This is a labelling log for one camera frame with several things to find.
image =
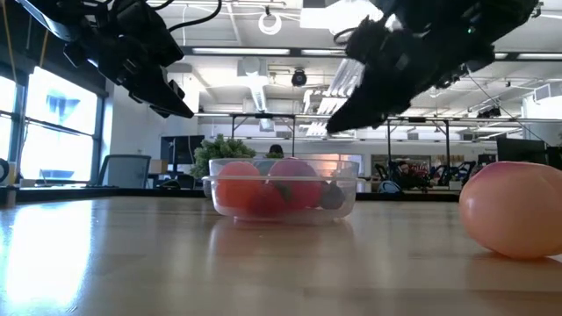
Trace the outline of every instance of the computer screen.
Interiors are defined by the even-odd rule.
[[[562,170],[562,147],[546,148],[548,164],[558,170]]]
[[[160,157],[170,164],[194,164],[195,149],[204,139],[204,135],[162,137]]]
[[[534,162],[547,164],[546,147],[541,140],[500,139],[498,160],[500,162]]]

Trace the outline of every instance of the wooden table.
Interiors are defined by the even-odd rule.
[[[0,314],[560,315],[561,258],[512,262],[455,204],[357,203],[331,226],[238,223],[202,199],[0,212]]]

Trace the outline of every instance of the white column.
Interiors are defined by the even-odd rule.
[[[105,102],[102,160],[106,154],[147,154],[160,158],[162,136],[195,135],[197,118],[163,118],[138,104],[123,87],[110,83]]]

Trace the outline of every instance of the pink ball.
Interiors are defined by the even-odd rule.
[[[562,254],[562,171],[526,162],[496,162],[463,188],[466,232],[514,259]]]

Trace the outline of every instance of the black cable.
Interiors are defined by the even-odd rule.
[[[169,32],[174,32],[175,30],[182,28],[182,27],[187,27],[187,26],[192,26],[192,25],[198,25],[204,22],[207,22],[209,20],[212,20],[214,17],[218,16],[220,13],[220,9],[222,9],[222,0],[218,0],[217,2],[217,9],[211,13],[209,16],[204,17],[204,18],[200,18],[197,20],[193,20],[193,21],[188,21],[188,22],[183,22],[177,25],[174,25],[172,27],[170,27],[168,29]]]
[[[167,6],[169,6],[170,4],[172,4],[173,2],[174,2],[174,0],[166,0],[165,3],[160,4],[160,5],[156,6],[156,7],[152,7],[152,9],[154,9],[155,11],[162,10],[162,9],[164,9],[165,7],[167,7]]]
[[[484,94],[490,99],[492,100],[492,102],[494,102],[494,104],[499,107],[500,109],[502,109],[504,112],[506,112],[507,115],[509,115],[509,117],[511,119],[513,119],[517,124],[519,124],[524,130],[526,130],[527,132],[529,132],[531,135],[537,137],[538,140],[541,140],[544,142],[544,144],[546,144],[548,147],[550,147],[551,145],[549,143],[546,142],[546,140],[543,140],[542,138],[538,137],[538,135],[536,135],[535,133],[533,133],[533,131],[530,130],[530,128],[528,128],[527,126],[525,126],[525,124],[521,123],[515,116],[511,115],[508,111],[506,111],[506,109],[503,108],[503,106],[500,105],[499,102],[497,102],[493,97],[490,96],[490,94],[488,94],[484,88],[482,88],[482,86],[480,86],[476,80],[474,80],[474,78],[472,78],[472,76],[470,74],[468,74],[468,77],[471,78],[472,82],[474,84],[476,84],[476,86],[482,91],[484,92]]]

